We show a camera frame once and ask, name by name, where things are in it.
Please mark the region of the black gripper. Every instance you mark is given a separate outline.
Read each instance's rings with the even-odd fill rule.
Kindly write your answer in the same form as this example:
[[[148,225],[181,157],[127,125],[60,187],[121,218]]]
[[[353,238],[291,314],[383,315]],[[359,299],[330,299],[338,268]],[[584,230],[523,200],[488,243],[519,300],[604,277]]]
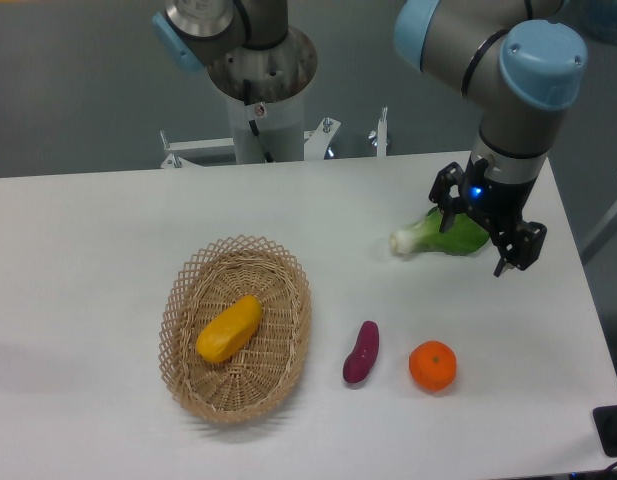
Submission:
[[[486,177],[487,166],[484,158],[469,160],[464,176],[458,163],[448,164],[437,173],[429,200],[440,212],[440,233],[446,233],[453,226],[458,214],[467,212],[467,205],[477,219],[482,220],[482,226],[486,219],[490,221],[492,226],[488,232],[500,256],[494,276],[500,277],[508,269],[525,271],[538,260],[547,228],[541,223],[523,220],[523,208],[536,180],[521,184],[500,183]],[[461,196],[453,197],[452,188],[460,186]]]

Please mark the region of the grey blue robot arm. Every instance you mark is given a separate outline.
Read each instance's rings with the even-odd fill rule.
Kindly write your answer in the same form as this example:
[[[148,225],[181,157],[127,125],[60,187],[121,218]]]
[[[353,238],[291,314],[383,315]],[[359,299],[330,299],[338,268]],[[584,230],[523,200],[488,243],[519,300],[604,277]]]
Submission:
[[[525,203],[575,102],[587,63],[582,38],[554,23],[558,1],[408,1],[397,17],[399,56],[479,105],[465,166],[444,167],[430,200],[440,229],[466,215],[497,248],[500,269],[525,270],[546,227]],[[227,101],[239,163],[307,158],[303,96],[317,69],[310,39],[284,1],[169,1],[152,19],[183,70],[205,70]]]

